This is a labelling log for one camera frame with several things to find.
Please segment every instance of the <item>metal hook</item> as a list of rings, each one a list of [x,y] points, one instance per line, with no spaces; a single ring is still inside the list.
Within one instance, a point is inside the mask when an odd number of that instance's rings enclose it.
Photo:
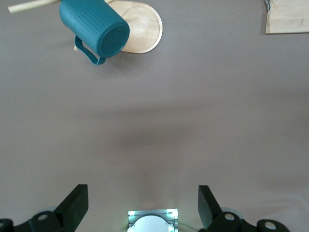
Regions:
[[[270,10],[270,0],[264,0],[264,3],[266,5],[266,11],[268,12]]]

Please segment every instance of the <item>black bracket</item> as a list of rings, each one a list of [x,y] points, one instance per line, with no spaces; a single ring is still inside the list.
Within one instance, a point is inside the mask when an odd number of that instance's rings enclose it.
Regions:
[[[88,187],[78,185],[52,212],[36,214],[13,226],[10,219],[0,219],[0,232],[74,232],[88,210]]]
[[[232,212],[223,212],[208,186],[198,188],[198,212],[204,226],[199,232],[290,232],[274,220],[260,220],[255,227]]]

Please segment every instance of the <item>screw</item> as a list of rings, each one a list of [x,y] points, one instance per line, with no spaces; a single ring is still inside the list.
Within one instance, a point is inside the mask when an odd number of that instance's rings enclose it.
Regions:
[[[224,217],[225,217],[226,220],[229,220],[229,221],[235,220],[235,217],[232,214],[225,214]]]
[[[277,227],[275,226],[275,224],[274,223],[272,223],[272,222],[270,222],[270,221],[267,221],[267,222],[265,222],[265,227],[266,228],[268,228],[268,229],[270,229],[270,230],[275,230]]]
[[[38,216],[38,220],[39,220],[39,221],[42,221],[42,220],[44,220],[44,219],[47,219],[47,217],[48,217],[47,214],[42,214],[42,215]]]

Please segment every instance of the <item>round wooden board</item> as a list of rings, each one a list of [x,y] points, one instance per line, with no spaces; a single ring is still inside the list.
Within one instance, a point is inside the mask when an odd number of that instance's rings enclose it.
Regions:
[[[154,8],[145,3],[122,0],[110,3],[110,7],[130,26],[130,36],[122,52],[141,54],[153,50],[158,45],[163,26]]]

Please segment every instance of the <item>wooden board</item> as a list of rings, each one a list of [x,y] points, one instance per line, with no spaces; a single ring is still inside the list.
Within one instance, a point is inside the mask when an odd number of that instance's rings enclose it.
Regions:
[[[309,32],[309,0],[270,0],[266,34]]]
[[[161,40],[162,20],[151,6],[133,1],[116,0],[110,6],[129,24],[130,36],[121,50],[130,53],[146,53]]]

